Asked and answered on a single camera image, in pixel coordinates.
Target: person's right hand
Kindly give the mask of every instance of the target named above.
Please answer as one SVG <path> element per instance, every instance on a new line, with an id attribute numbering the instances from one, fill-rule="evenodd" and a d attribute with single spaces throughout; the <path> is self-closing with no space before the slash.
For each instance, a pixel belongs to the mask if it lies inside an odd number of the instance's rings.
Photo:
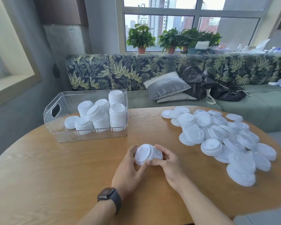
<path id="1" fill-rule="evenodd" d="M 170 186 L 176 190 L 177 192 L 180 191 L 180 181 L 184 178 L 187 178 L 186 174 L 184 173 L 178 156 L 171 152 L 169 149 L 165 148 L 161 145 L 155 145 L 156 149 L 160 150 L 164 154 L 165 160 L 160 160 L 154 158 L 152 160 L 152 165 L 160 165 L 165 172 L 165 178 L 167 179 Z"/>

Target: table top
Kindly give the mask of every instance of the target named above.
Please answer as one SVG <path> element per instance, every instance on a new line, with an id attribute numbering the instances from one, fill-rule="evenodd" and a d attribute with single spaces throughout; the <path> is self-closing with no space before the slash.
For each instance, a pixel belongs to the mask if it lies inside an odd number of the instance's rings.
<path id="1" fill-rule="evenodd" d="M 229 217 L 281 206 L 281 147 L 269 135 L 250 125 L 278 157 L 270 172 L 257 170 L 253 187 L 243 187 L 228 176 L 226 164 L 204 155 L 200 145 L 180 143 L 181 128 L 161 117 L 173 108 L 130 109 L 125 137 L 57 143 L 40 126 L 20 138 L 0 156 L 0 224 L 75 224 L 96 204 L 97 194 L 110 187 L 127 149 L 145 143 L 174 151 L 190 179 Z M 151 166 L 112 224 L 192 222 L 162 168 Z"/>

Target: gray tile floor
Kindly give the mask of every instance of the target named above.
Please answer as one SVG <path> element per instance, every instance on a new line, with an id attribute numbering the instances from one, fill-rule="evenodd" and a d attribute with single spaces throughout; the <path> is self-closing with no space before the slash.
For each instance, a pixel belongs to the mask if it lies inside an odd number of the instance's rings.
<path id="1" fill-rule="evenodd" d="M 270 133 L 270 136 L 273 137 L 281 146 L 281 132 Z M 281 225 L 281 208 L 244 216 L 237 216 L 234 219 L 234 222 L 237 225 Z"/>

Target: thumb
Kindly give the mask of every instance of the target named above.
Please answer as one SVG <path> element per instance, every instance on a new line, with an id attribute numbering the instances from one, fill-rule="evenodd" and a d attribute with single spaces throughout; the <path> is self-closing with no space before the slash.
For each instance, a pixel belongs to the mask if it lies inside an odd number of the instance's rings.
<path id="1" fill-rule="evenodd" d="M 143 163 L 143 165 L 140 167 L 140 169 L 137 172 L 139 178 L 143 177 L 150 164 L 151 164 L 151 160 L 147 160 L 146 162 Z"/>
<path id="2" fill-rule="evenodd" d="M 160 160 L 160 159 L 154 158 L 152 160 L 152 165 L 159 165 L 159 166 L 163 167 L 165 165 L 165 160 Z"/>

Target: clear plastic bin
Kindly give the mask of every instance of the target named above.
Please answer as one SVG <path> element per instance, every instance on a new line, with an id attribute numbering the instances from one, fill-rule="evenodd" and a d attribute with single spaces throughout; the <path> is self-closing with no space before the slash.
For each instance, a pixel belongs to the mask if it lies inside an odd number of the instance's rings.
<path id="1" fill-rule="evenodd" d="M 127 90 L 119 89 L 124 93 L 127 116 L 126 125 L 121 127 L 124 130 L 115 131 L 119 128 L 104 128 L 106 131 L 99 132 L 103 129 L 92 130 L 79 130 L 67 129 L 64 125 L 64 121 L 67 117 L 72 115 L 78 115 L 78 105 L 85 101 L 90 100 L 95 103 L 99 99 L 107 99 L 108 94 L 112 90 L 90 90 L 90 91 L 65 91 L 58 94 L 53 101 L 45 108 L 44 111 L 44 123 L 45 127 L 54 135 L 58 142 L 68 142 L 77 140 L 90 140 L 106 137 L 126 136 L 128 134 L 128 98 Z"/>

